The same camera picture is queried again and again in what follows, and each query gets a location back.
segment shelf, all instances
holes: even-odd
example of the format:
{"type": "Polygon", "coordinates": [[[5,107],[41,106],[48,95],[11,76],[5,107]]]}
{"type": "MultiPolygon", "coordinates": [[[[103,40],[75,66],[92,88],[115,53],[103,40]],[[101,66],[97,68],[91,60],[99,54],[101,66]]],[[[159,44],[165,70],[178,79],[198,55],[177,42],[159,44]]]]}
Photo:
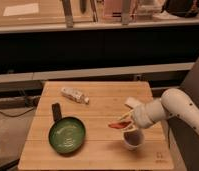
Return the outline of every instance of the shelf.
{"type": "Polygon", "coordinates": [[[158,20],[152,16],[149,18],[143,17],[141,14],[135,14],[135,19],[130,20],[128,24],[124,25],[121,22],[121,17],[117,17],[115,20],[106,19],[103,13],[104,5],[98,1],[95,1],[95,4],[98,16],[97,22],[89,0],[87,1],[85,13],[82,13],[80,10],[79,0],[71,0],[74,25],[73,28],[68,28],[65,23],[62,1],[60,0],[3,0],[0,1],[0,33],[122,29],[199,24],[199,14],[193,18],[169,20],[158,20]]]}

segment green bowl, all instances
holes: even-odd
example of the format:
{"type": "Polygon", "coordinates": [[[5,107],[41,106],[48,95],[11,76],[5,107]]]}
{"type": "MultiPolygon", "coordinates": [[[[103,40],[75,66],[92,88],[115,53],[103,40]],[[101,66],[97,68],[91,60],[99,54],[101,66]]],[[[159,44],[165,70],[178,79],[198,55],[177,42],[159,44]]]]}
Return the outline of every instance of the green bowl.
{"type": "Polygon", "coordinates": [[[60,154],[76,151],[84,142],[85,126],[77,118],[65,117],[51,127],[49,143],[60,154]]]}

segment small cup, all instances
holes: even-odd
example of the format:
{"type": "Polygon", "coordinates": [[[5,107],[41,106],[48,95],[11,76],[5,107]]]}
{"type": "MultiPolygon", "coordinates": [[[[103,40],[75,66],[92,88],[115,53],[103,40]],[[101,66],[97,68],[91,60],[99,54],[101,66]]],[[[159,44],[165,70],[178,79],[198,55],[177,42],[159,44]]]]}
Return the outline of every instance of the small cup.
{"type": "Polygon", "coordinates": [[[137,147],[140,147],[144,143],[144,134],[140,129],[124,132],[123,138],[124,138],[125,147],[128,150],[134,150],[137,147]]]}

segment black cable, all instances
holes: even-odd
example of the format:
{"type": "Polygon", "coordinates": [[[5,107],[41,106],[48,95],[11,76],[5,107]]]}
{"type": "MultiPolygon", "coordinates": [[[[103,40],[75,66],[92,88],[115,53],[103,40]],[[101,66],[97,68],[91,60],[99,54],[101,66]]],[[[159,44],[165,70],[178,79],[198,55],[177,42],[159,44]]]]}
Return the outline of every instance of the black cable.
{"type": "Polygon", "coordinates": [[[6,171],[8,169],[11,169],[12,167],[18,165],[19,161],[20,161],[20,159],[16,159],[16,160],[11,161],[5,165],[0,166],[0,171],[6,171]]]}
{"type": "Polygon", "coordinates": [[[33,108],[31,108],[31,109],[29,109],[29,110],[27,110],[27,111],[25,111],[23,113],[17,114],[17,115],[10,115],[10,114],[7,114],[7,113],[2,112],[2,111],[0,111],[0,114],[3,115],[3,116],[6,116],[6,117],[10,117],[10,118],[16,118],[16,117],[22,116],[22,115],[24,115],[24,114],[26,114],[28,112],[31,112],[34,109],[36,109],[36,107],[33,107],[33,108]]]}

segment pan handle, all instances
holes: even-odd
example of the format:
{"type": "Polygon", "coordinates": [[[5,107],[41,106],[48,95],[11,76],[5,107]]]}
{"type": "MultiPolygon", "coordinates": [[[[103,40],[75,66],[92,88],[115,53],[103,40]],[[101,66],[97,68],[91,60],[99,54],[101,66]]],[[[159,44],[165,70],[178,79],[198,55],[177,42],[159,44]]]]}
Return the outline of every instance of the pan handle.
{"type": "Polygon", "coordinates": [[[53,112],[54,122],[57,122],[60,119],[62,119],[61,108],[59,103],[52,104],[52,112],[53,112]]]}

